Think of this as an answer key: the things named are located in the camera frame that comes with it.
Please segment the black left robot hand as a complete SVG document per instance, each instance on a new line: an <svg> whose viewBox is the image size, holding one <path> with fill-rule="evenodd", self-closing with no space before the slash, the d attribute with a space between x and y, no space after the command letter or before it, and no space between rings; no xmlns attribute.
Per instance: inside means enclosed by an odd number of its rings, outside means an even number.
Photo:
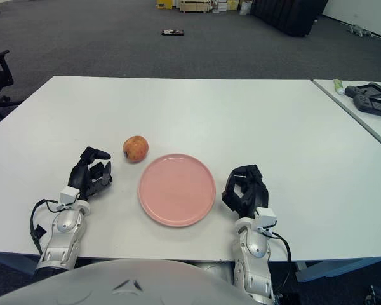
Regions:
<svg viewBox="0 0 381 305"><path fill-rule="evenodd" d="M79 190L79 199L87 200L112 184L111 155L92 147L87 147L80 160L73 167L68 186Z"/></svg>

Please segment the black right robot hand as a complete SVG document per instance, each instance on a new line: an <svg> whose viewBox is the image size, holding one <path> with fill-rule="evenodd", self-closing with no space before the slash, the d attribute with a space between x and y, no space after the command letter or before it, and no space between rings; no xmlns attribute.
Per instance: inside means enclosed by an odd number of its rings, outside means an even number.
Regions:
<svg viewBox="0 0 381 305"><path fill-rule="evenodd" d="M256 208L267 208L269 192L256 165L240 166L231 171L222 201L240 218L254 219Z"/></svg>

